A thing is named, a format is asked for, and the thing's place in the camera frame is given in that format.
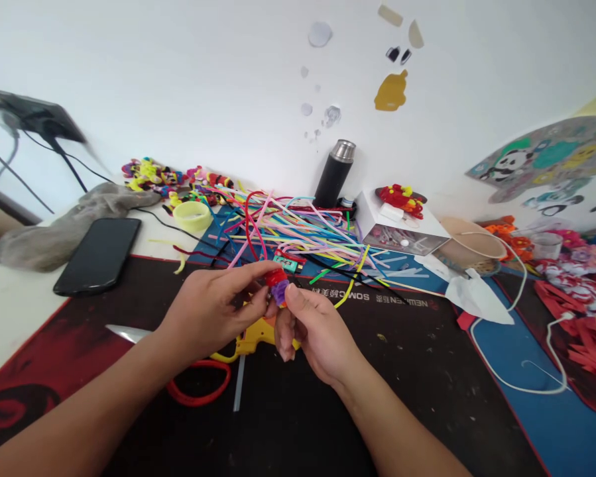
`red scissors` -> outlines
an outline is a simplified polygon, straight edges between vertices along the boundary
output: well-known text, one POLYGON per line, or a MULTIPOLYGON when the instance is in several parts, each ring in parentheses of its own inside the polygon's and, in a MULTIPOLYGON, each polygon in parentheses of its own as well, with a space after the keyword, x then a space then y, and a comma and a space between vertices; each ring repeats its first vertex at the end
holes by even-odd
MULTIPOLYGON (((105 327, 116 335, 119 335, 121 338, 127 339, 130 343, 135 344, 152 333, 151 331, 142 330, 139 328, 123 327, 117 325, 106 325, 105 327)), ((215 368, 225 371, 227 375, 225 377, 225 381, 220 385, 220 387, 218 387, 218 389, 216 389, 216 391, 202 397, 187 396, 186 394, 183 394, 181 390, 178 389, 178 386, 174 380, 171 380, 169 383, 167 383, 167 390, 170 393, 170 396, 172 396, 179 404, 188 407, 199 407, 214 402, 218 396, 225 391, 227 385, 229 384, 229 380, 231 379, 231 368, 226 363, 214 360, 200 360, 192 363, 190 368, 215 368)))

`left hand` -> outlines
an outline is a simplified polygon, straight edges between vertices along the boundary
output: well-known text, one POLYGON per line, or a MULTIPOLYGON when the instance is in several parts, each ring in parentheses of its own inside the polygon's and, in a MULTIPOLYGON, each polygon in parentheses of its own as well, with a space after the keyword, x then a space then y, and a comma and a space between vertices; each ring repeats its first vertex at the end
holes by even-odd
POLYGON ((183 370, 221 349, 263 315, 272 315, 268 287, 257 280, 276 268, 279 263, 267 260, 188 276, 154 332, 173 364, 183 370), (239 293, 247 294, 249 303, 236 311, 231 302, 239 293))

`white wall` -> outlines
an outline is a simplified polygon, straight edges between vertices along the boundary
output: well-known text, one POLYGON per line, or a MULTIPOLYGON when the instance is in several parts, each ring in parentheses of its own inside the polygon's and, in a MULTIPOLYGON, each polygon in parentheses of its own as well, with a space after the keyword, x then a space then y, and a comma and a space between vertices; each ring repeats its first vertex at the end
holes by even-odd
MULTIPOLYGON (((63 105, 115 173, 147 155, 305 195, 329 148, 348 138, 359 153, 346 191, 397 181, 429 196, 438 215, 537 218, 518 208, 526 197, 488 205, 495 189, 463 173, 596 96, 596 0, 388 4, 401 28, 377 16, 378 1, 0 2, 0 89, 63 105), (407 63, 408 100, 376 111, 381 82, 398 72, 385 52, 408 46, 413 19, 426 46, 407 63), (333 28, 321 49, 306 38, 318 20, 333 28), (321 129, 330 104, 341 107, 340 124, 310 143, 304 132, 321 129)), ((0 152, 9 147, 0 131, 0 152)), ((65 148, 99 167, 80 145, 65 148)), ((56 209, 80 195, 59 157, 26 138, 15 166, 56 209)), ((589 187, 587 204, 596 180, 589 187)), ((0 190, 48 216, 7 174, 0 190)))

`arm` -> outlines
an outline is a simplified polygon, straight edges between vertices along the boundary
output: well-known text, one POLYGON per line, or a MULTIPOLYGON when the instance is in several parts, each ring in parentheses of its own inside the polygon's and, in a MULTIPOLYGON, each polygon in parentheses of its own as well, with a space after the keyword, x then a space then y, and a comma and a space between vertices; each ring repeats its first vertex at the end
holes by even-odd
POLYGON ((314 372, 349 410, 382 477, 470 475, 366 361, 327 298, 295 285, 285 298, 290 313, 281 311, 276 321, 281 357, 293 359, 294 336, 302 342, 314 372))
POLYGON ((267 287, 255 280, 278 267, 257 262, 191 274, 154 333, 0 447, 0 475, 99 475, 126 430, 168 381, 269 311, 267 287), (253 296, 236 311, 228 303, 243 290, 253 296))

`smartphone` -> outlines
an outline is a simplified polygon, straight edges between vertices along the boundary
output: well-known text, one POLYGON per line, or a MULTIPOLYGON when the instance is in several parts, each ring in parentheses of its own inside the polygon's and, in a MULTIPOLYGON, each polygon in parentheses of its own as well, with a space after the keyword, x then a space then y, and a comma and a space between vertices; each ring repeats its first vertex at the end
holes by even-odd
POLYGON ((52 291, 77 297, 110 290, 119 281, 140 226, 139 219, 95 220, 52 291))

